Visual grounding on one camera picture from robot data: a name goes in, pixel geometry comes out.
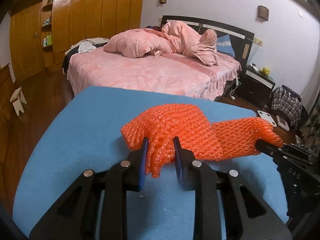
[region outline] white stool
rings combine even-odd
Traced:
[[[17,115],[19,116],[19,111],[24,113],[24,109],[22,107],[21,102],[27,103],[23,93],[22,93],[22,88],[19,87],[18,89],[13,92],[12,97],[10,98],[10,102],[12,102],[14,109],[16,110]]]

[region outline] metal rivet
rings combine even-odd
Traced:
[[[232,177],[238,177],[239,172],[237,170],[230,170],[229,171],[230,176]]]
[[[192,165],[199,168],[199,167],[201,167],[202,162],[201,162],[201,161],[198,161],[198,160],[194,160],[194,161],[192,162]]]
[[[85,177],[90,177],[90,176],[93,175],[93,170],[85,170],[85,171],[83,172],[83,175],[84,175]]]
[[[124,168],[127,168],[131,165],[131,163],[128,160],[120,162],[120,165]]]

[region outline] curtain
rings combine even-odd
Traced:
[[[302,140],[307,146],[320,146],[320,97],[316,101],[306,123],[300,128]]]

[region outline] orange netting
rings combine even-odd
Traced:
[[[259,117],[210,122],[198,106],[167,104],[154,106],[121,128],[128,147],[137,150],[149,138],[146,173],[158,178],[161,167],[174,159],[173,138],[199,160],[223,160],[257,153],[254,143],[262,138],[277,146],[282,141],[273,126]]]

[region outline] yellow figurine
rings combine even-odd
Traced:
[[[270,69],[264,67],[263,69],[260,70],[260,73],[264,76],[268,76],[270,73]]]

